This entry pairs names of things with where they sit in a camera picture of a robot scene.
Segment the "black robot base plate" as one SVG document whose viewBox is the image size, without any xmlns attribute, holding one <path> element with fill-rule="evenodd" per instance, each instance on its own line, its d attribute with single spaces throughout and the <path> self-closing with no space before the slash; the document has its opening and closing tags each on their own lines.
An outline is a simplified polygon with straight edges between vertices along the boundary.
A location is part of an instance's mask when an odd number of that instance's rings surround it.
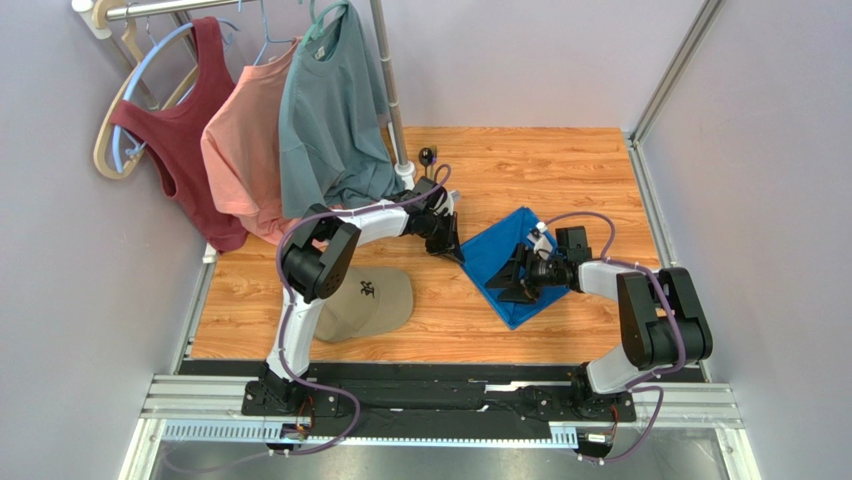
<svg viewBox="0 0 852 480">
<path fill-rule="evenodd" d="M 361 414 L 369 411 L 475 412 L 508 411 L 545 421 L 634 422 L 628 394 L 596 397 L 583 403 L 569 383 L 488 384 L 481 381 L 378 380 L 349 381 L 332 386 L 354 395 Z M 260 381 L 245 387 L 241 413 L 246 416 L 345 418 L 355 412 L 350 398 L 299 383 L 277 390 Z"/>
</svg>

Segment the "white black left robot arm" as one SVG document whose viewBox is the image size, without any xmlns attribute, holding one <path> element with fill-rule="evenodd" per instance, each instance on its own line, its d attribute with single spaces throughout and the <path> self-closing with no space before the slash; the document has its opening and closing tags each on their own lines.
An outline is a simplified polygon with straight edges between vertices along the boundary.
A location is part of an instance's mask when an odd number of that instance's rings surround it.
<svg viewBox="0 0 852 480">
<path fill-rule="evenodd" d="M 441 182 L 422 177 L 413 189 L 370 206 L 311 206 L 284 234 L 276 252 L 284 300 L 276 341 L 266 359 L 271 374 L 285 385 L 307 383 L 302 376 L 310 365 L 321 308 L 342 285 L 358 247 L 412 235 L 425 241 L 429 255 L 464 264 L 454 211 L 459 198 Z"/>
</svg>

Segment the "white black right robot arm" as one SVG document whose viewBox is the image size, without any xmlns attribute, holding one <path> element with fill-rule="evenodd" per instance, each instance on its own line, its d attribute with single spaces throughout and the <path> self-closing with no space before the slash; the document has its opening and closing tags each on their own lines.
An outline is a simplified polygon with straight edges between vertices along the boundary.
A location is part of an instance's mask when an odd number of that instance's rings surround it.
<svg viewBox="0 0 852 480">
<path fill-rule="evenodd" d="M 549 287 L 616 302 L 620 343 L 581 365 L 573 385 L 584 393 L 630 392 L 639 384 L 708 358 L 713 337 L 689 271 L 652 270 L 605 255 L 595 258 L 583 227 L 559 228 L 550 242 L 539 223 L 485 284 L 498 299 L 536 303 Z"/>
</svg>

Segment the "blue cloth napkin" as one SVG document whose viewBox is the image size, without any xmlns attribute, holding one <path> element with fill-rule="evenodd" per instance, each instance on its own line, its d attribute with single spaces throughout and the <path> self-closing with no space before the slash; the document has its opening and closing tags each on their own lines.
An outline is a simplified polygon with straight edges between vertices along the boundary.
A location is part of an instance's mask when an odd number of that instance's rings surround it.
<svg viewBox="0 0 852 480">
<path fill-rule="evenodd" d="M 517 329 L 569 293 L 566 286 L 545 287 L 535 304 L 525 305 L 500 301 L 499 291 L 485 286 L 509 260 L 518 243 L 530 244 L 527 235 L 538 223 L 539 218 L 531 209 L 520 207 L 461 245 L 465 256 L 463 271 L 510 330 Z"/>
</svg>

